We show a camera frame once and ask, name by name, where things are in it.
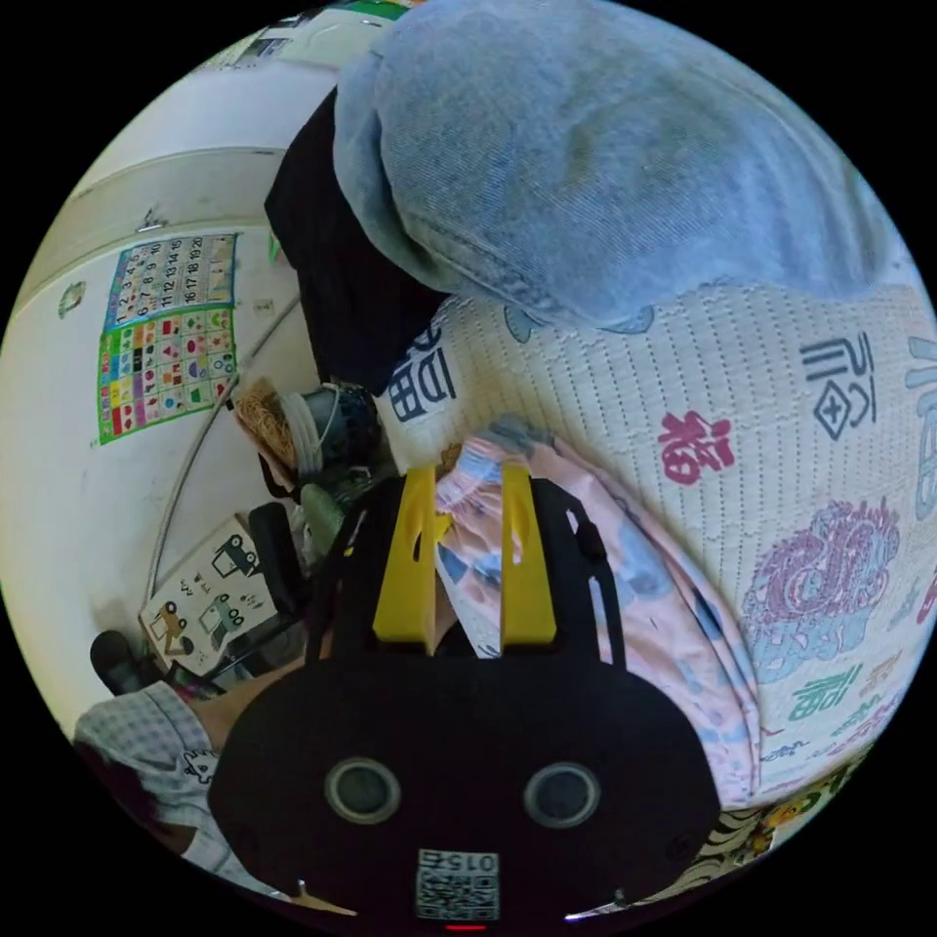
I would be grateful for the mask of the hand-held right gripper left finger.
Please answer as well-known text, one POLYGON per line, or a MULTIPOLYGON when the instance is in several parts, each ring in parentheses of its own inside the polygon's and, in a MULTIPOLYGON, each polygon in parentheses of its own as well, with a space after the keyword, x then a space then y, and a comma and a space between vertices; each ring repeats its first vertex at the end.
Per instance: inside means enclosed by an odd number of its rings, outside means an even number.
POLYGON ((430 654, 436 606, 435 468, 415 468, 402 481, 373 631, 385 644, 420 647, 430 654))

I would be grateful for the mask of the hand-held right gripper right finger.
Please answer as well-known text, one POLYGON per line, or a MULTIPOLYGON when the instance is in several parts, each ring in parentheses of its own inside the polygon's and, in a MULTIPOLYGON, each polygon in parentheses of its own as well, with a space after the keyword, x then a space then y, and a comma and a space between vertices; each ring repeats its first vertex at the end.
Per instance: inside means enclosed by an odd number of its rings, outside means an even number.
POLYGON ((502 481, 501 651, 548 648, 556 622, 530 474, 506 464, 502 481))

